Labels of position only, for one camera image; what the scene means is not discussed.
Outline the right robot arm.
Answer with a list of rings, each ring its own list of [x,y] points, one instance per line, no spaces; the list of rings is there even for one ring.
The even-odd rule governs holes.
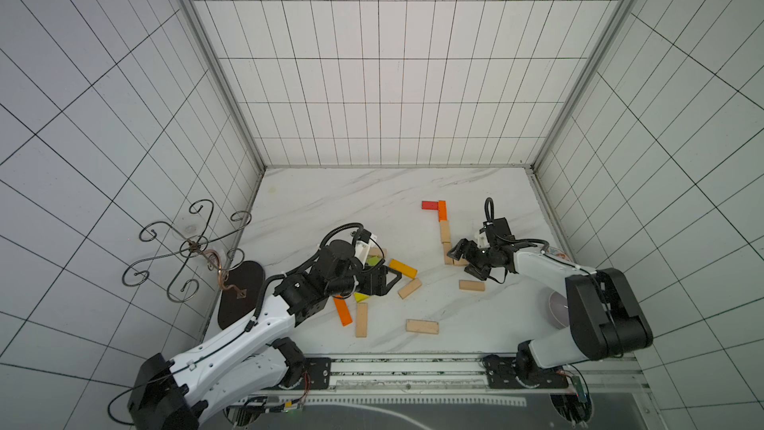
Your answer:
[[[487,249],[463,239],[447,256],[467,261],[468,274],[481,281],[503,268],[508,275],[531,278],[565,298],[569,325],[517,347],[513,372],[523,386],[533,387],[543,374],[567,364],[618,358],[654,342],[626,276],[617,269],[595,270],[565,261],[539,239],[501,239]]]

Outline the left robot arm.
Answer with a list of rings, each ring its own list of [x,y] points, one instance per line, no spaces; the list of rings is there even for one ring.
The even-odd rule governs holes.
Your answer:
[[[155,354],[139,368],[127,392],[136,429],[197,429],[245,397],[276,386],[292,387],[306,358],[292,331],[333,298],[371,285],[394,286],[382,261],[370,266],[376,237],[361,230],[351,241],[324,239],[306,262],[264,282],[256,308],[194,348],[168,360]]]

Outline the natural wood block bottom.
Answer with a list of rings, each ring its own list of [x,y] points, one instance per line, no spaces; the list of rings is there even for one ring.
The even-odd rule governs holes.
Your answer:
[[[437,322],[407,320],[406,332],[411,332],[412,334],[439,334],[440,326]]]

